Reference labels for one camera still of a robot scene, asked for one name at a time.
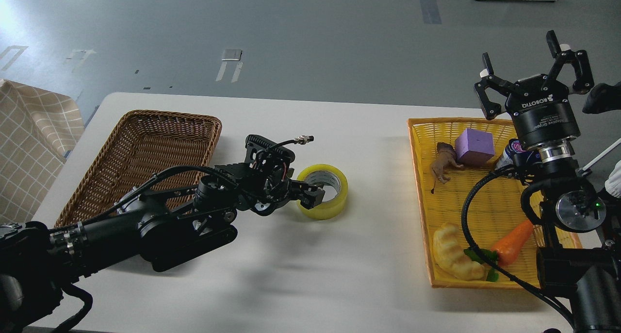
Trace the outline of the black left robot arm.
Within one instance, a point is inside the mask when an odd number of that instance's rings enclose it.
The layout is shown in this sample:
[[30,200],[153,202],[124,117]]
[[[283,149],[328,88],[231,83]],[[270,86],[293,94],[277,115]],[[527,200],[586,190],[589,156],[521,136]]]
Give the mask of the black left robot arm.
[[83,306],[54,329],[66,333],[93,306],[92,295],[76,286],[80,278],[137,255],[157,272],[177,267],[233,242],[239,211],[268,216],[290,201],[318,207],[322,185],[292,179],[295,154],[288,149],[313,140],[276,143],[250,134],[243,162],[167,168],[87,221],[53,229],[38,221],[2,224],[1,331],[20,333],[69,295]]

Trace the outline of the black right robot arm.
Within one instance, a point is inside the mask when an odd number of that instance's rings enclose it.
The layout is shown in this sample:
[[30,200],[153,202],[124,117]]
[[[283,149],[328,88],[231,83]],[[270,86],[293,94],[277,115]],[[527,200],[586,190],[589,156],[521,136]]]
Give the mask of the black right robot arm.
[[[609,229],[617,216],[612,205],[597,195],[574,159],[572,141],[580,136],[569,103],[572,94],[587,94],[594,81],[585,50],[562,45],[552,30],[546,33],[553,65],[549,72],[507,81],[494,73],[483,54],[480,81],[475,83],[487,120],[510,115],[522,149],[539,154],[537,164],[518,163],[491,171],[474,185],[461,210],[464,237],[486,264],[491,265],[539,300],[559,312],[575,333],[620,331],[620,236],[610,236],[591,249],[566,247],[559,231],[572,235]],[[506,271],[481,251],[468,229],[468,211],[475,195],[489,182],[508,175],[524,185],[520,207],[542,233],[535,252],[538,286]]]

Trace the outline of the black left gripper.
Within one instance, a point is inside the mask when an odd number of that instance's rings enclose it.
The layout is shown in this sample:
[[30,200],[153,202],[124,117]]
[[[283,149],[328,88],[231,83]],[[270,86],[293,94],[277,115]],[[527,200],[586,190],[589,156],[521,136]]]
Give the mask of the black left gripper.
[[240,187],[250,211],[268,216],[291,201],[299,201],[310,210],[322,204],[325,191],[316,185],[299,185],[290,179],[286,164],[275,164],[262,170],[250,170]]

